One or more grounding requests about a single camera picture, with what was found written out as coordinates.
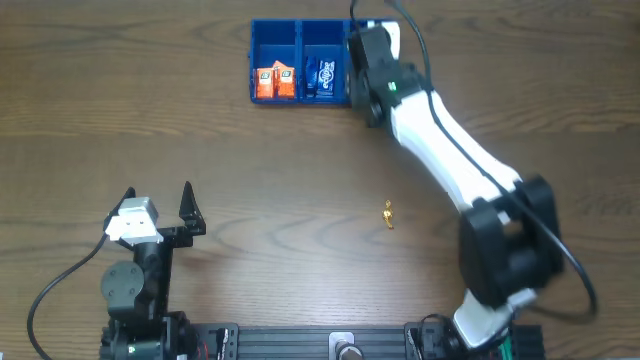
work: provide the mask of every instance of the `gold object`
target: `gold object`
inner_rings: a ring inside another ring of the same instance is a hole
[[[391,210],[391,201],[387,200],[385,203],[387,208],[382,211],[382,218],[387,223],[389,230],[393,230],[393,225],[391,225],[391,218],[393,218],[393,210]]]

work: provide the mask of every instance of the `blue bin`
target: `blue bin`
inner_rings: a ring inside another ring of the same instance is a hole
[[[365,27],[368,20],[361,20]],[[251,21],[249,50],[249,96],[256,104],[328,104],[348,105],[348,73],[351,58],[347,37],[353,31],[349,19],[254,19]],[[305,62],[308,56],[336,61],[333,96],[306,97]],[[271,67],[279,60],[296,71],[296,95],[293,99],[257,99],[254,70]]]

